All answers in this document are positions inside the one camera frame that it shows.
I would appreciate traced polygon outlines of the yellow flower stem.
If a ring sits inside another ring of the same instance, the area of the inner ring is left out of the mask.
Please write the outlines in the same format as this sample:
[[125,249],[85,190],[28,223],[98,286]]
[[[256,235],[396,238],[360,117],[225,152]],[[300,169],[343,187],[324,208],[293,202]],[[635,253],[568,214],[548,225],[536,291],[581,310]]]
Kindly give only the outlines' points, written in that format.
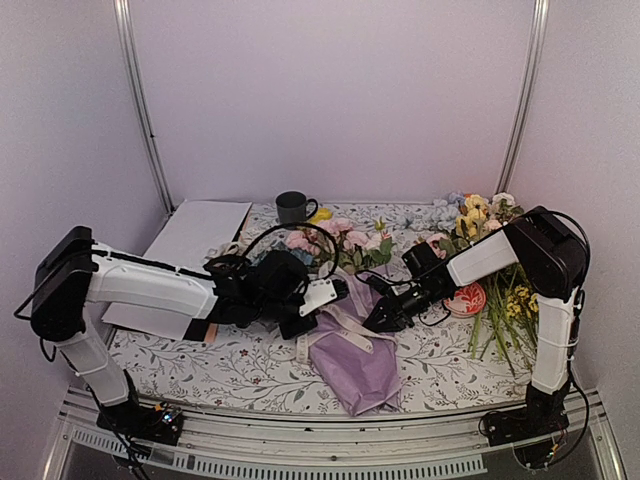
[[316,213],[311,217],[309,222],[311,224],[318,224],[322,221],[330,220],[333,217],[333,213],[330,209],[322,207],[319,208]]

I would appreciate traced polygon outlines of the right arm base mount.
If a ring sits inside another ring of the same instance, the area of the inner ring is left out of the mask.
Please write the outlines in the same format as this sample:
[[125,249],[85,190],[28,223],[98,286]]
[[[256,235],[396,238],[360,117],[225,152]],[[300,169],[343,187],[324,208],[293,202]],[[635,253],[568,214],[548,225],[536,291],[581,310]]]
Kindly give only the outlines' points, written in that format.
[[491,410],[478,422],[478,431],[490,446],[505,445],[561,432],[569,427],[564,405],[547,413],[523,406],[511,410]]

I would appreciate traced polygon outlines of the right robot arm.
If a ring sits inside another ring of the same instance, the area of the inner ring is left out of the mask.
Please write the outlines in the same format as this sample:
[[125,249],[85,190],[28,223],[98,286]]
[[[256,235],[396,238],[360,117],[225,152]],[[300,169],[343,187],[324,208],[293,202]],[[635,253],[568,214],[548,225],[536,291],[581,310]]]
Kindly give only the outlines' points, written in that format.
[[562,410],[570,387],[569,361],[576,344],[576,321],[582,308],[590,245],[580,225],[542,206],[524,213],[472,246],[440,259],[421,243],[402,256],[410,273],[407,290],[394,292],[394,282],[365,278],[380,299],[364,322],[375,333],[394,333],[413,326],[414,317],[470,285],[510,265],[522,267],[538,305],[536,361],[526,391],[526,407],[517,427],[537,436]]

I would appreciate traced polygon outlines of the pink wrapping paper sheet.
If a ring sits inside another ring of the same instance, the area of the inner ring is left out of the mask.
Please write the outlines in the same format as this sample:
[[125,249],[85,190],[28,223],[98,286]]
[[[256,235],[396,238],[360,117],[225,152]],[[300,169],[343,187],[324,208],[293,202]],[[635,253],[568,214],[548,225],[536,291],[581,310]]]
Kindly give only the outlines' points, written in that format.
[[[347,282],[349,294],[328,305],[345,310],[363,325],[380,296],[340,268],[335,277]],[[318,326],[311,333],[337,329],[337,323],[319,309],[316,311]],[[351,416],[379,408],[399,407],[401,379],[397,345],[377,339],[372,343],[374,352],[367,354],[342,338],[329,335],[313,345],[309,352],[310,364]]]

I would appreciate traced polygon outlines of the blue hydrangea stem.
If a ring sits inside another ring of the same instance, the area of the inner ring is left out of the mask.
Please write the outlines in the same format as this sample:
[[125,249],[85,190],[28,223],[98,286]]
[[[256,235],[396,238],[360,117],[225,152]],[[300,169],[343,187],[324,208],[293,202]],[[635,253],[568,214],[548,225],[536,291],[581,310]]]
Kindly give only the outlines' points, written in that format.
[[299,248],[294,248],[294,249],[289,248],[282,242],[276,242],[272,244],[269,248],[259,253],[252,260],[252,264],[254,266],[257,266],[267,256],[268,253],[276,252],[276,251],[285,252],[292,255],[294,258],[299,260],[309,271],[313,270],[315,257],[311,253]]

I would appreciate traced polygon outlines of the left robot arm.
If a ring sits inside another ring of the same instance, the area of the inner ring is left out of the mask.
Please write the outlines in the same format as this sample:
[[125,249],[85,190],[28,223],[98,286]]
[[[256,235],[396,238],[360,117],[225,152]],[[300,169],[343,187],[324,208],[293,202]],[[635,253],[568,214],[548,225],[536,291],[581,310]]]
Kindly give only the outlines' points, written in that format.
[[34,289],[14,316],[64,354],[116,424],[138,434],[148,426],[148,412],[85,319],[86,304],[133,305],[239,328],[269,318],[291,338],[312,329],[313,312],[335,296],[329,279],[311,279],[285,251],[271,251],[258,264],[246,253],[226,254],[197,272],[114,250],[78,226],[41,262]]

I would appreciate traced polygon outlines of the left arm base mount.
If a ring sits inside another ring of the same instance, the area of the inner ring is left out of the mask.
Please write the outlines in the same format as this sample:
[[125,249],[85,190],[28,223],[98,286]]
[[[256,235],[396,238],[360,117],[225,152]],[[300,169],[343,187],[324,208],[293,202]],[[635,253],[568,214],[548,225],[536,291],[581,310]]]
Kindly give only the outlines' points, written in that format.
[[157,409],[135,402],[98,407],[97,425],[122,436],[176,446],[182,434],[184,416],[179,408]]

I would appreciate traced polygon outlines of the white printed ribbon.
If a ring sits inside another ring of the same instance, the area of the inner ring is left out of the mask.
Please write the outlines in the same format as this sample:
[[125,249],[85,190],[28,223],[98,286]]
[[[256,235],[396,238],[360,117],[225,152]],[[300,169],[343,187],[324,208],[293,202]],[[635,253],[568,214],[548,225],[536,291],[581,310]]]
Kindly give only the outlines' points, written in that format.
[[337,306],[324,306],[321,307],[319,311],[331,317],[332,320],[337,323],[338,328],[331,331],[327,330],[320,333],[300,335],[296,340],[295,351],[295,360],[298,363],[309,364],[311,347],[329,335],[340,337],[367,354],[374,352],[373,339],[390,341],[394,345],[398,344],[394,336],[378,334],[365,328],[362,324],[358,323],[353,316]]

